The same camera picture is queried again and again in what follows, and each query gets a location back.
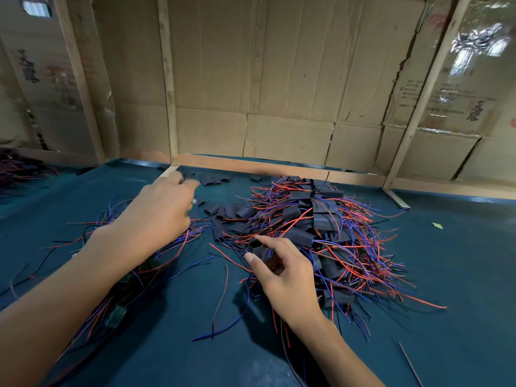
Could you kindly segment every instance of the pile of wires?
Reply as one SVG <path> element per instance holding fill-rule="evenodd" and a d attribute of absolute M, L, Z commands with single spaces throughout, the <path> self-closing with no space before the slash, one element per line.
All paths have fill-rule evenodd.
<path fill-rule="evenodd" d="M 22 157 L 14 149 L 0 148 L 0 198 L 13 195 L 12 187 L 57 170 L 40 160 Z"/>
<path fill-rule="evenodd" d="M 61 244 L 48 247 L 49 251 L 38 268 L 28 277 L 17 281 L 16 278 L 27 267 L 25 265 L 11 280 L 10 288 L 0 292 L 0 296 L 11 292 L 13 297 L 2 308 L 6 308 L 10 303 L 18 299 L 19 295 L 16 293 L 17 286 L 29 280 L 44 278 L 37 277 L 37 273 L 53 252 L 57 249 L 67 248 L 70 249 L 70 254 L 73 258 L 87 243 L 93 231 L 116 220 L 130 201 L 122 201 L 113 207 L 108 207 L 108 209 L 101 212 L 95 222 L 69 223 L 86 226 L 81 237 L 72 241 L 55 241 Z M 111 288 L 56 361 L 53 370 L 47 377 L 46 383 L 43 384 L 45 387 L 61 385 L 73 377 L 107 344 L 110 338 L 125 329 L 131 320 L 145 309 L 153 295 L 170 280 L 192 267 L 211 263 L 208 262 L 210 258 L 207 258 L 177 273 L 174 272 L 173 267 L 176 265 L 185 244 L 194 241 L 204 230 L 209 228 L 209 224 L 194 224 L 195 222 L 197 221 L 192 220 L 191 226 L 176 240 L 155 252 Z"/>
<path fill-rule="evenodd" d="M 364 337 L 370 331 L 364 319 L 370 319 L 363 302 L 392 300 L 409 309 L 407 300 L 445 309 L 416 297 L 402 287 L 414 286 L 407 278 L 403 263 L 385 255 L 384 243 L 389 231 L 379 231 L 380 222 L 402 214 L 383 216 L 377 209 L 345 196 L 327 181 L 297 176 L 273 179 L 270 185 L 251 188 L 252 197 L 232 206 L 207 206 L 217 226 L 215 240 L 234 251 L 241 261 L 236 265 L 250 273 L 243 259 L 253 252 L 272 270 L 281 269 L 274 250 L 255 240 L 255 235 L 285 237 L 312 263 L 320 306 L 355 323 Z M 216 248 L 228 260 L 219 248 Z M 256 282 L 251 275 L 246 282 Z"/>

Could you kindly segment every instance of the forearm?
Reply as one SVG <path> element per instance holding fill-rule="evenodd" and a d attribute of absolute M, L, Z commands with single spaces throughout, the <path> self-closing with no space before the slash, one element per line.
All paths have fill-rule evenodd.
<path fill-rule="evenodd" d="M 109 289 L 127 273 L 125 267 L 111 263 L 121 250 L 108 241 L 109 231 L 95 231 L 79 254 L 0 313 L 2 385 L 37 385 Z"/>
<path fill-rule="evenodd" d="M 331 387 L 384 385 L 322 313 L 309 317 L 294 332 L 312 353 Z"/>

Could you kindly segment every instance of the person's left hand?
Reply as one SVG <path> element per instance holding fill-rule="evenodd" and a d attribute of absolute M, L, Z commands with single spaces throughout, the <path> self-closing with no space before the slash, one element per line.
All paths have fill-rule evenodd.
<path fill-rule="evenodd" d="M 159 177 L 144 186 L 113 223 L 97 231 L 105 233 L 105 239 L 119 243 L 130 270 L 187 230 L 188 211 L 198 185 L 191 179 L 183 182 L 183 175 L 177 171 Z"/>

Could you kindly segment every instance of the blue table surface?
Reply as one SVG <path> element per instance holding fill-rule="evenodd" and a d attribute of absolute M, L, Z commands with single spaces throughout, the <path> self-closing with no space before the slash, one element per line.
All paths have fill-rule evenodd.
<path fill-rule="evenodd" d="M 197 174 L 227 173 L 193 169 Z M 41 247 L 52 240 L 76 239 L 82 226 L 67 222 L 95 221 L 108 206 L 133 198 L 158 177 L 156 168 L 128 163 L 101 166 L 69 177 L 53 188 L 17 203 L 0 215 L 2 268 L 0 284 L 29 263 L 32 270 L 44 256 Z M 231 181 L 197 189 L 196 197 L 230 203 L 248 197 L 253 186 L 248 174 L 228 173 Z M 338 185 L 371 206 L 390 212 L 397 207 L 375 188 Z M 412 208 L 381 230 L 398 228 L 386 243 L 410 270 L 422 299 L 448 306 L 440 311 L 410 302 L 412 311 L 376 302 L 364 303 L 371 315 L 366 342 L 356 325 L 341 318 L 343 337 L 355 353 L 389 386 L 417 386 L 401 353 L 401 341 L 423 385 L 514 385 L 513 328 L 516 289 L 516 206 L 461 201 L 445 196 L 399 193 Z M 204 218 L 194 207 L 192 218 Z M 444 229 L 435 228 L 432 222 Z M 187 245 L 177 270 L 214 255 L 211 231 Z M 45 264 L 49 274 L 70 258 L 74 247 L 63 247 Z M 224 259 L 195 267 L 175 278 L 67 386 L 295 386 L 271 323 L 267 300 L 251 302 L 246 316 L 215 339 L 192 343 L 209 333 L 213 313 L 224 287 Z M 247 274 L 228 264 L 228 291 L 218 312 L 223 326 L 242 309 L 245 293 L 238 282 Z M 19 293 L 28 286 L 17 289 Z M 0 297 L 9 301 L 10 294 Z"/>

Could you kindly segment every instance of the fingernail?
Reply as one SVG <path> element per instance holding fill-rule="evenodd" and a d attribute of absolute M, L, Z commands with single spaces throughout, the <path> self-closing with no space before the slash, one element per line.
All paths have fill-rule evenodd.
<path fill-rule="evenodd" d="M 247 263 L 251 263 L 253 259 L 255 259 L 256 255 L 248 252 L 243 256 Z"/>

